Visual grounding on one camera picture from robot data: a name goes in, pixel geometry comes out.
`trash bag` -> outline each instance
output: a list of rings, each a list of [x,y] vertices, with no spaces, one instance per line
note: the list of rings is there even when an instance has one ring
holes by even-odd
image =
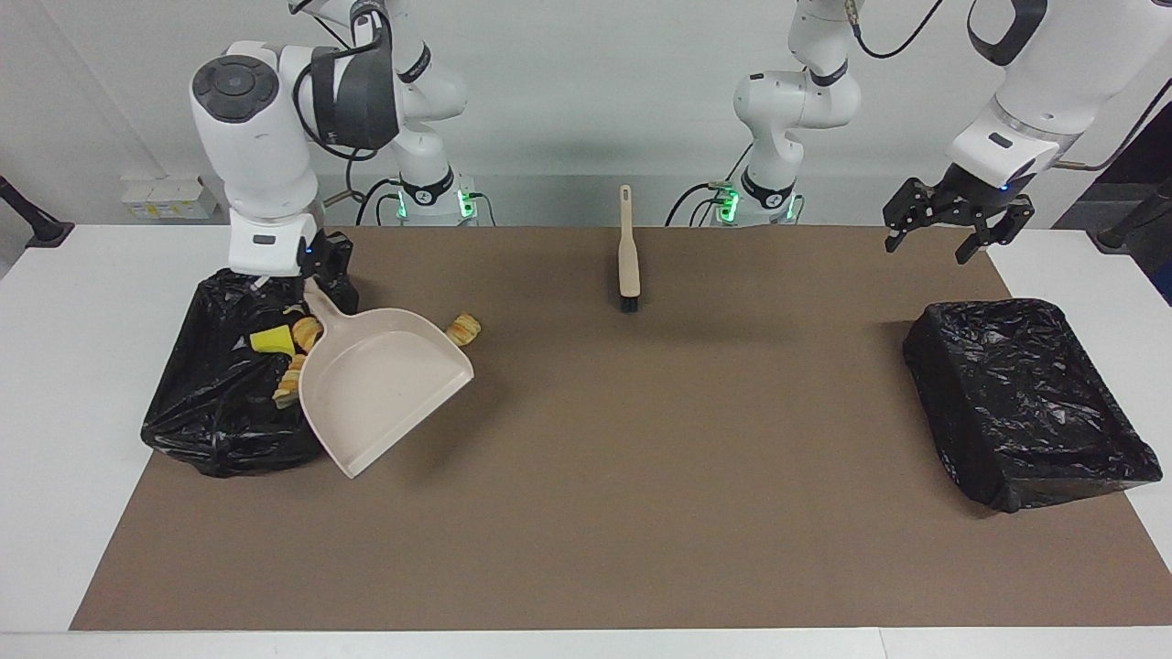
[[[936,453],[973,501],[1016,512],[1163,478],[1049,303],[932,305],[904,358]]]
[[[143,421],[146,446],[207,476],[289,469],[322,450],[300,405],[273,403],[291,358],[257,353],[248,340],[304,318],[285,313],[302,303],[299,283],[271,279],[254,290],[255,281],[222,270],[199,284]],[[345,272],[322,288],[342,311],[356,311]]]

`white wall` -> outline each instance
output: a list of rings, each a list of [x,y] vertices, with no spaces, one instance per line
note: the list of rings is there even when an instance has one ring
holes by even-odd
[[[872,2],[864,14],[868,42],[898,43],[929,5]],[[895,60],[853,55],[866,95],[858,120],[805,133],[808,219],[879,222],[904,178],[940,176],[943,149],[1001,80],[968,45],[968,5],[945,2]],[[417,0],[415,14],[436,56],[471,87],[468,113],[441,127],[465,171],[659,176],[675,186],[723,176],[748,142],[731,110],[742,75],[796,68],[785,47],[792,6]],[[0,0],[0,171],[77,222],[125,219],[122,175],[210,174],[186,86],[238,39],[328,42],[313,21],[289,16],[284,0]],[[1072,67],[1091,56],[1071,48]],[[1071,157],[1109,154],[1170,75],[1172,47],[1111,103]],[[341,171],[325,155],[318,167]],[[396,168],[387,157],[362,167],[369,175],[380,169]],[[1038,223],[1056,220],[1092,178],[1051,172],[1033,184]]]

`dustpan handle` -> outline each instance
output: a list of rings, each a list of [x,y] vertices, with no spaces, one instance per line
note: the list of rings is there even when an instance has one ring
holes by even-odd
[[[346,314],[338,310],[334,300],[318,286],[318,280],[313,277],[305,280],[305,301],[309,305],[309,311],[327,328],[346,319]]]

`white table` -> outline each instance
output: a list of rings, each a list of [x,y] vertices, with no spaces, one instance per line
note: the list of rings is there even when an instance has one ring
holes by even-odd
[[[0,280],[0,657],[1172,657],[1172,627],[500,633],[66,633],[150,450],[137,441],[225,226],[79,226]],[[1172,311],[1077,232],[992,252],[1016,297],[1065,310],[1139,434],[1172,456]],[[950,258],[941,254],[941,258]],[[1165,563],[1172,480],[1129,492]]]

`brush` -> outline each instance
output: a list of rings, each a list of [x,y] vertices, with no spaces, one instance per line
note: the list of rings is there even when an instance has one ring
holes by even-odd
[[[622,295],[622,312],[639,311],[639,249],[635,246],[634,215],[631,211],[631,186],[619,189],[620,224],[619,239],[619,294]]]

